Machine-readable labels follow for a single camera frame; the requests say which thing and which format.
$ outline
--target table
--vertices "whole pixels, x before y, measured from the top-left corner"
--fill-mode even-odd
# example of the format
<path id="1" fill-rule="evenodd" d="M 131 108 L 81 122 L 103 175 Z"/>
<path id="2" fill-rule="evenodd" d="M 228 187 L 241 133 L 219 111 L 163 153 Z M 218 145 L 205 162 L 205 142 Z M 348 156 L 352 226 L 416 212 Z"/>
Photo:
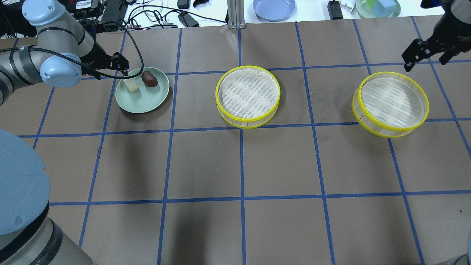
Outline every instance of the table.
<path id="1" fill-rule="evenodd" d="M 244 0 L 244 18 L 246 23 L 271 23 L 263 19 L 259 19 L 252 8 L 253 0 Z M 327 2 L 328 0 L 296 0 L 296 10 L 293 12 L 291 17 L 283 22 L 294 22 L 294 21 L 318 21 L 318 20 L 329 20 L 329 13 L 327 12 Z M 420 7 L 421 0 L 398 0 L 401 5 L 400 17 L 407 16 L 430 16 L 430 15 L 442 15 L 444 11 L 442 8 L 431 8 L 431 9 L 422 9 Z M 176 0 L 152 0 L 149 4 L 154 5 L 164 5 L 171 8 L 178 8 Z M 128 12 L 126 13 L 126 19 L 130 11 L 138 7 L 138 4 L 134 4 L 128 7 Z M 211 0 L 210 2 L 199 5 L 194 8 L 190 5 L 190 12 L 197 13 L 204 17 L 211 17 L 219 20 L 224 20 L 226 18 L 227 12 L 227 1 L 226 0 Z M 352 13 L 347 12 L 345 9 L 342 9 L 344 19 L 360 18 L 356 8 Z M 219 22 L 204 20 L 196 18 L 200 26 L 215 26 L 221 25 Z M 140 15 L 138 17 L 138 22 L 143 26 L 149 26 L 153 23 L 150 23 L 145 15 Z M 168 15 L 168 22 L 178 25 L 178 27 L 183 27 L 180 21 L 177 18 L 176 13 L 171 13 Z"/>
<path id="2" fill-rule="evenodd" d="M 98 264 L 435 264 L 466 252 L 471 227 L 471 53 L 407 74 L 431 107 L 408 136 L 368 133 L 350 104 L 370 73 L 405 74 L 401 53 L 439 18 L 134 31 L 171 82 L 159 108 L 127 113 L 116 81 L 85 77 L 19 89 L 0 128 L 42 157 L 50 217 Z M 98 41 L 139 66 L 122 33 Z M 262 128 L 217 111 L 216 84 L 239 65 L 280 82 Z"/>

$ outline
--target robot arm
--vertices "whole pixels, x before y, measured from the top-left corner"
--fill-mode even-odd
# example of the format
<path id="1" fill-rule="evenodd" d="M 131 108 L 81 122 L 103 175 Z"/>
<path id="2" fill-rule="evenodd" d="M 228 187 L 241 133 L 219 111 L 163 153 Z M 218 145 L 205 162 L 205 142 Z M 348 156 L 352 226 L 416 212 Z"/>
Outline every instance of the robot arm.
<path id="1" fill-rule="evenodd" d="M 37 29 L 38 45 L 35 48 L 60 53 L 93 69 L 120 70 L 127 75 L 126 58 L 119 52 L 107 55 L 57 0 L 26 0 L 22 13 Z M 32 50 L 32 46 L 22 46 L 0 55 L 0 105 L 21 87 L 40 82 L 70 87 L 78 84 L 82 75 L 100 79 L 100 75 L 64 58 Z"/>
<path id="2" fill-rule="evenodd" d="M 443 52 L 440 63 L 445 65 L 460 52 L 471 50 L 471 0 L 422 0 L 423 8 L 441 5 L 445 14 L 426 41 L 415 39 L 402 54 L 404 68 L 411 71 L 415 64 Z"/>

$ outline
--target blue tape line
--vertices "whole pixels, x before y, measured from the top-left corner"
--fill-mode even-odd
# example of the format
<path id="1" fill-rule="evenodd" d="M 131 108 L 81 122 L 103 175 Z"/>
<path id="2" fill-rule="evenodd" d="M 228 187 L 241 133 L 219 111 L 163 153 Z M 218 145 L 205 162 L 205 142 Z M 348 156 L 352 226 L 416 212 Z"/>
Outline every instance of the blue tape line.
<path id="1" fill-rule="evenodd" d="M 36 138 L 36 134 L 31 134 L 31 135 L 18 135 L 19 138 Z"/>
<path id="2" fill-rule="evenodd" d="M 237 130 L 235 127 L 210 127 L 210 128 L 194 128 L 194 129 L 174 129 L 174 132 L 201 132 L 201 131 L 222 131 Z"/>
<path id="3" fill-rule="evenodd" d="M 368 74 L 371 75 L 370 65 L 368 63 L 368 58 L 366 57 L 366 52 L 365 52 L 365 48 L 363 46 L 363 42 L 361 41 L 360 31 L 358 30 L 357 22 L 356 22 L 355 19 L 352 19 L 352 21 L 353 21 L 353 26 L 355 27 L 355 32 L 357 33 L 358 41 L 360 42 L 361 53 L 363 53 L 363 58 L 365 59 L 365 64 L 366 64 L 366 68 L 368 70 Z"/>
<path id="4" fill-rule="evenodd" d="M 86 201 L 66 201 L 66 202 L 50 202 L 51 206 L 68 206 L 68 205 L 87 205 Z"/>
<path id="5" fill-rule="evenodd" d="M 169 133 L 170 130 L 142 130 L 142 131 L 124 131 L 124 132 L 106 132 L 106 135 L 117 135 L 117 134 L 136 134 L 136 133 Z"/>
<path id="6" fill-rule="evenodd" d="M 65 134 L 40 134 L 39 138 L 54 138 L 54 137 L 87 137 L 87 136 L 99 136 L 101 132 L 96 133 L 65 133 Z"/>
<path id="7" fill-rule="evenodd" d="M 443 195 L 443 194 L 469 194 L 471 190 L 433 190 L 433 191 L 409 191 L 407 195 Z"/>
<path id="8" fill-rule="evenodd" d="M 303 67 L 267 68 L 268 71 L 302 70 Z"/>
<path id="9" fill-rule="evenodd" d="M 192 198 L 192 199 L 166 199 L 166 203 L 185 203 L 185 202 L 213 202 L 213 201 L 237 201 L 241 197 L 213 197 L 213 198 Z"/>
<path id="10" fill-rule="evenodd" d="M 291 128 L 291 127 L 311 127 L 312 124 L 279 124 L 279 125 L 263 125 L 259 128 Z"/>
<path id="11" fill-rule="evenodd" d="M 48 99 L 48 102 L 46 104 L 46 108 L 44 109 L 44 114 L 42 115 L 41 123 L 39 124 L 38 133 L 36 134 L 36 139 L 34 139 L 34 144 L 32 146 L 33 149 L 36 149 L 36 145 L 38 144 L 39 135 L 41 134 L 42 126 L 44 125 L 44 121 L 46 120 L 46 115 L 48 114 L 49 106 L 50 106 L 51 100 L 52 100 L 52 95 L 54 94 L 55 89 L 56 88 L 53 87 L 51 89 L 51 93 L 49 94 L 49 99 Z"/>
<path id="12" fill-rule="evenodd" d="M 471 190 L 431 190 L 431 191 L 406 191 L 407 196 L 420 195 L 450 195 L 450 194 L 471 194 Z M 244 200 L 283 200 L 283 199 L 322 199 L 331 198 L 370 198 L 370 197 L 393 197 L 403 196 L 402 192 L 378 192 L 378 193 L 346 193 L 346 194 L 312 194 L 312 195 L 277 195 L 277 196 L 245 196 Z M 189 198 L 189 199 L 166 199 L 166 203 L 186 203 L 186 202 L 214 202 L 214 201 L 238 201 L 242 197 L 211 197 L 211 198 Z M 54 206 L 64 205 L 114 205 L 114 204 L 146 204 L 163 203 L 163 199 L 149 200 L 119 200 L 119 201 L 73 201 L 73 202 L 51 202 Z"/>
<path id="13" fill-rule="evenodd" d="M 396 174 L 398 175 L 399 185 L 401 187 L 402 197 L 404 198 L 404 204 L 406 206 L 407 216 L 409 217 L 409 223 L 412 229 L 412 234 L 414 236 L 415 247 L 417 248 L 417 253 L 419 255 L 420 264 L 425 264 L 422 254 L 422 249 L 420 248 L 419 238 L 417 236 L 417 231 L 415 230 L 414 220 L 412 218 L 411 209 L 409 207 L 409 201 L 407 200 L 406 190 L 404 188 L 404 183 L 402 182 L 401 172 L 399 170 L 398 160 L 396 158 L 396 153 L 394 152 L 394 147 L 392 141 L 388 138 L 389 149 L 391 150 L 392 160 L 394 161 L 394 167 L 396 168 Z"/>
<path id="14" fill-rule="evenodd" d="M 471 121 L 471 118 L 458 118 L 459 121 Z M 443 118 L 443 119 L 427 119 L 426 123 L 434 122 L 452 122 L 455 119 Z M 345 126 L 345 125 L 359 125 L 358 122 L 338 122 L 338 123 L 315 123 L 314 126 Z M 271 124 L 259 127 L 264 128 L 291 128 L 291 127 L 310 127 L 312 124 Z M 177 132 L 203 132 L 203 131 L 223 131 L 223 130 L 238 130 L 236 127 L 206 127 L 206 128 L 189 128 L 189 129 L 173 129 L 174 133 Z M 166 130 L 142 130 L 142 131 L 115 131 L 106 132 L 105 135 L 118 135 L 118 134 L 135 134 L 135 133 L 169 133 L 170 129 Z M 87 137 L 87 136 L 99 136 L 102 133 L 66 133 L 66 134 L 31 134 L 31 135 L 18 135 L 19 138 L 50 138 L 50 137 Z"/>
<path id="15" fill-rule="evenodd" d="M 436 123 L 436 122 L 454 122 L 454 119 L 426 119 L 426 123 Z"/>
<path id="16" fill-rule="evenodd" d="M 469 63 L 471 60 L 455 60 L 449 63 Z M 430 62 L 418 62 L 418 65 L 428 65 Z M 302 69 L 322 69 L 322 68 L 346 68 L 346 67 L 364 67 L 364 66 L 401 66 L 404 63 L 374 63 L 374 64 L 356 64 L 356 65 L 330 65 L 330 66 L 306 66 L 306 67 L 280 67 L 280 68 L 266 68 L 268 71 L 284 71 L 284 70 L 302 70 Z M 227 71 L 205 71 L 205 72 L 185 72 L 178 73 L 178 75 L 205 75 L 205 74 L 224 74 Z M 176 75 L 176 73 L 165 73 L 166 75 Z"/>
<path id="17" fill-rule="evenodd" d="M 299 43 L 299 50 L 301 52 L 301 60 L 302 60 L 302 67 L 303 67 L 303 72 L 304 72 L 304 84 L 306 86 L 306 96 L 308 99 L 308 107 L 309 107 L 309 115 L 311 118 L 311 124 L 312 124 L 312 134 L 314 137 L 314 147 L 316 149 L 316 160 L 317 160 L 317 170 L 319 172 L 319 182 L 321 186 L 321 192 L 322 192 L 322 203 L 324 206 L 324 216 L 325 216 L 325 226 L 327 229 L 327 238 L 329 240 L 329 250 L 330 250 L 330 258 L 332 265 L 335 265 L 335 255 L 333 251 L 333 242 L 332 242 L 332 233 L 331 233 L 331 228 L 330 228 L 330 221 L 329 221 L 329 210 L 327 207 L 327 199 L 325 196 L 325 188 L 324 188 L 324 179 L 322 176 L 322 167 L 321 167 L 321 160 L 319 156 L 319 146 L 317 142 L 317 134 L 316 134 L 316 127 L 315 127 L 315 121 L 314 121 L 314 115 L 312 113 L 312 105 L 311 105 L 311 96 L 309 93 L 309 84 L 308 84 L 308 75 L 306 71 L 306 62 L 304 59 L 304 51 L 302 49 L 302 41 L 301 41 L 301 35 L 299 33 L 299 27 L 298 27 L 298 22 L 294 22 L 294 25 L 296 27 L 296 34 L 298 36 L 298 43 Z"/>
<path id="18" fill-rule="evenodd" d="M 205 75 L 205 74 L 223 74 L 227 71 L 205 71 L 205 72 L 186 72 L 178 73 L 178 75 Z"/>
<path id="19" fill-rule="evenodd" d="M 122 49 L 124 48 L 125 40 L 126 40 L 126 34 L 123 34 L 122 41 L 121 41 L 120 53 L 122 53 Z M 97 171 L 98 171 L 98 164 L 100 162 L 100 157 L 101 157 L 101 150 L 103 148 L 103 143 L 105 142 L 106 126 L 108 124 L 108 118 L 109 118 L 109 114 L 110 114 L 111 103 L 113 101 L 113 93 L 114 93 L 114 86 L 115 85 L 116 85 L 116 79 L 113 79 L 113 85 L 111 87 L 110 97 L 108 99 L 108 106 L 106 108 L 105 121 L 103 122 L 103 130 L 102 130 L 102 133 L 101 133 L 100 145 L 99 145 L 98 152 L 97 152 L 97 159 L 95 161 L 95 167 L 93 169 L 93 177 L 92 177 L 91 185 L 90 185 L 87 208 L 85 209 L 85 216 L 83 218 L 82 231 L 80 233 L 80 239 L 79 239 L 79 247 L 82 247 L 83 237 L 85 235 L 85 228 L 87 227 L 87 220 L 88 220 L 88 215 L 89 215 L 89 212 L 90 212 L 90 202 L 91 202 L 91 198 L 92 198 L 92 195 L 93 195 L 93 189 L 95 187 L 95 180 L 97 178 Z"/>
<path id="20" fill-rule="evenodd" d="M 241 225 L 242 225 L 242 264 L 247 264 L 245 244 L 245 183 L 244 183 L 244 131 L 240 132 L 240 196 L 241 196 Z"/>
<path id="21" fill-rule="evenodd" d="M 445 98 L 445 101 L 447 102 L 448 104 L 448 108 L 450 109 L 450 112 L 451 112 L 451 115 L 453 116 L 453 120 L 455 121 L 456 123 L 456 127 L 458 128 L 458 131 L 461 135 L 461 138 L 463 140 L 463 143 L 466 147 L 466 151 L 468 151 L 468 156 L 471 157 L 471 149 L 470 149 L 470 146 L 469 146 L 469 143 L 468 141 L 466 140 L 466 137 L 464 136 L 464 132 L 461 128 L 461 125 L 459 123 L 459 120 L 458 118 L 456 118 L 456 114 L 455 114 L 455 111 L 453 111 L 453 107 L 451 107 L 451 103 L 450 103 L 450 100 L 448 99 L 448 96 L 447 94 L 445 93 L 445 89 L 443 88 L 443 85 L 440 81 L 440 77 L 437 73 L 437 71 L 435 70 L 435 67 L 433 66 L 433 64 L 430 64 L 430 66 L 432 67 L 432 71 L 433 71 L 433 74 L 435 75 L 435 78 L 437 79 L 437 82 L 439 84 L 439 87 L 440 87 L 440 90 L 442 91 L 442 94 L 443 94 L 443 97 Z"/>
<path id="22" fill-rule="evenodd" d="M 440 62 L 438 61 L 432 61 L 433 64 L 441 64 Z M 447 62 L 448 64 L 450 63 L 471 63 L 471 60 L 451 60 L 449 62 Z"/>
<path id="23" fill-rule="evenodd" d="M 342 123 L 316 123 L 314 126 L 339 126 L 339 125 L 359 125 L 358 122 L 342 122 Z"/>
<path id="24" fill-rule="evenodd" d="M 417 32 L 417 35 L 419 36 L 419 38 L 422 39 L 422 35 L 420 34 L 419 27 L 417 27 L 417 23 L 415 22 L 415 18 L 411 17 L 411 19 L 412 19 L 412 24 L 414 24 L 415 32 Z"/>
<path id="25" fill-rule="evenodd" d="M 172 153 L 172 143 L 173 143 L 173 127 L 175 124 L 175 107 L 177 104 L 177 87 L 178 87 L 178 76 L 179 76 L 179 67 L 180 67 L 180 52 L 181 52 L 181 36 L 182 29 L 180 29 L 179 40 L 178 40 L 178 51 L 177 51 L 177 66 L 175 69 L 175 86 L 173 88 L 173 105 L 172 105 L 172 118 L 170 124 L 170 136 L 169 136 L 169 150 L 167 154 L 167 168 L 165 172 L 165 186 L 163 189 L 163 204 L 162 204 L 162 216 L 160 219 L 160 235 L 159 235 L 159 246 L 157 252 L 157 265 L 160 265 L 162 262 L 162 245 L 163 245 L 163 229 L 165 225 L 165 212 L 167 209 L 167 194 L 169 190 L 169 174 L 170 174 L 170 161 Z"/>
<path id="26" fill-rule="evenodd" d="M 402 192 L 378 192 L 378 193 L 351 193 L 351 194 L 327 194 L 327 198 L 365 198 L 365 197 L 390 197 L 402 196 Z"/>
<path id="27" fill-rule="evenodd" d="M 239 66 L 242 66 L 242 34 L 241 34 L 241 29 L 238 29 L 237 35 L 238 35 L 238 47 L 239 47 Z"/>
<path id="28" fill-rule="evenodd" d="M 278 196 L 248 196 L 245 200 L 279 200 L 279 199 L 322 199 L 323 196 L 317 195 L 278 195 Z"/>
<path id="29" fill-rule="evenodd" d="M 306 69 L 322 69 L 322 68 L 345 68 L 345 67 L 368 67 L 366 64 L 358 65 L 334 65 L 334 66 L 306 66 Z"/>
<path id="30" fill-rule="evenodd" d="M 163 203 L 163 199 L 91 201 L 90 205 L 149 204 L 149 203 Z"/>

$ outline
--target cable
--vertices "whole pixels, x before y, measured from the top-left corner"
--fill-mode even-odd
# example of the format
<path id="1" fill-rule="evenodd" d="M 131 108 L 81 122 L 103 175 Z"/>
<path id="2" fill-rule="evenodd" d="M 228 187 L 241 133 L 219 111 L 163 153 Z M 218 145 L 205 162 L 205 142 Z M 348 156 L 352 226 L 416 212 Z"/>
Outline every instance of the cable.
<path id="1" fill-rule="evenodd" d="M 152 13 L 152 14 L 155 16 L 156 20 L 150 19 L 149 16 L 147 16 L 147 13 L 148 13 L 148 12 Z M 131 18 L 129 19 L 129 21 L 128 21 L 127 23 L 125 23 L 124 25 L 126 26 L 127 24 L 130 23 L 130 24 L 134 27 L 134 26 L 135 26 L 135 25 L 134 25 L 134 22 L 135 22 L 136 24 L 138 24 L 137 21 L 135 20 L 135 17 L 139 16 L 139 15 L 142 14 L 142 13 L 145 13 L 145 14 L 146 14 L 146 16 L 147 16 L 147 18 L 149 19 L 149 21 L 151 21 L 151 22 L 157 22 L 157 23 L 159 23 L 160 26 L 162 26 L 162 23 L 160 22 L 160 21 L 162 20 L 162 15 L 161 15 L 160 12 L 157 11 L 157 10 L 142 10 L 142 11 L 138 12 L 137 14 L 135 14 L 133 17 L 131 17 Z"/>
<path id="2" fill-rule="evenodd" d="M 142 28 L 131 29 L 131 30 L 132 31 L 134 31 L 134 30 L 146 30 L 146 29 L 149 29 L 149 28 L 160 27 L 160 26 L 170 26 L 170 28 L 178 28 L 178 26 L 174 25 L 174 24 L 161 24 L 161 25 L 152 25 L 152 26 L 148 26 L 148 27 L 142 27 Z"/>
<path id="3" fill-rule="evenodd" d="M 172 12 L 179 13 L 179 14 L 182 13 L 181 11 L 178 11 L 178 10 L 170 10 L 170 11 L 167 12 L 165 15 L 163 15 L 163 20 L 164 20 L 164 21 L 167 21 L 167 15 L 170 14 L 170 13 L 172 13 Z"/>
<path id="4" fill-rule="evenodd" d="M 80 65 L 81 67 L 93 72 L 93 73 L 96 73 L 96 74 L 99 74 L 99 75 L 102 75 L 104 77 L 109 77 L 109 78 L 113 78 L 113 79 L 131 79 L 131 78 L 134 78 L 134 77 L 137 77 L 139 76 L 143 71 L 144 71 L 144 60 L 142 58 L 142 54 L 138 48 L 138 45 L 136 44 L 136 41 L 134 40 L 134 38 L 132 37 L 131 33 L 129 33 L 129 31 L 121 26 L 120 24 L 114 22 L 114 21 L 109 21 L 107 23 L 115 23 L 116 25 L 118 25 L 119 27 L 121 27 L 125 32 L 126 34 L 131 38 L 131 41 L 132 43 L 134 44 L 134 47 L 136 48 L 136 51 L 138 52 L 138 55 L 139 55 L 139 59 L 141 61 L 141 69 L 139 70 L 139 72 L 137 74 L 134 74 L 134 75 L 131 75 L 131 76 L 114 76 L 114 75 L 107 75 L 107 74 L 104 74 L 102 72 L 99 72 L 93 68 L 91 68 L 90 66 L 86 65 L 86 64 L 83 64 L 82 62 L 79 62 L 79 61 L 76 61 L 74 59 L 70 59 L 69 57 L 65 56 L 65 55 L 62 55 L 58 52 L 55 52 L 55 51 L 52 51 L 52 50 L 48 50 L 48 49 L 43 49 L 43 48 L 36 48 L 36 47 L 29 47 L 29 50 L 34 50 L 34 51 L 41 51 L 41 52 L 46 52 L 46 53 L 50 53 L 50 54 L 53 54 L 53 55 L 56 55 L 56 56 L 59 56 L 61 58 L 64 58 L 68 61 L 71 61 L 75 64 L 78 64 Z M 15 50 L 19 50 L 19 48 L 7 48 L 7 49 L 1 49 L 0 52 L 6 52 L 6 51 L 15 51 Z"/>
<path id="5" fill-rule="evenodd" d="M 5 12 L 3 11 L 3 7 L 0 7 L 0 10 L 1 10 L 1 12 L 3 13 L 3 16 L 5 17 L 5 19 L 6 19 L 7 23 L 8 23 L 8 26 L 9 26 L 10 29 L 11 29 L 11 34 L 12 34 L 12 35 L 10 35 L 8 32 L 7 32 L 7 35 L 8 35 L 8 36 L 11 36 L 11 37 L 17 38 L 18 35 L 15 33 L 15 30 L 14 30 L 13 27 L 11 26 L 11 23 L 10 23 L 10 20 L 8 19 L 8 17 L 7 17 L 7 14 L 5 14 Z"/>
<path id="6" fill-rule="evenodd" d="M 195 14 L 195 13 L 192 13 L 192 12 L 188 12 L 188 11 L 185 11 L 185 10 L 181 10 L 181 9 L 177 9 L 177 8 L 169 8 L 169 7 L 164 7 L 164 6 L 157 6 L 157 5 L 145 5 L 145 6 L 136 7 L 136 8 L 134 8 L 134 9 L 131 11 L 130 15 L 131 15 L 132 12 L 134 12 L 136 9 L 142 8 L 142 7 L 166 8 L 166 9 L 171 9 L 171 10 L 175 10 L 175 11 L 186 12 L 186 13 L 189 13 L 189 14 L 191 14 L 191 15 L 195 15 L 195 16 L 200 17 L 200 18 L 209 19 L 209 20 L 214 20 L 214 21 L 217 21 L 217 22 L 221 22 L 221 23 L 227 24 L 226 21 L 218 20 L 218 19 L 215 19 L 215 18 L 203 17 L 203 16 L 200 16 L 200 15 L 198 15 L 198 14 Z"/>

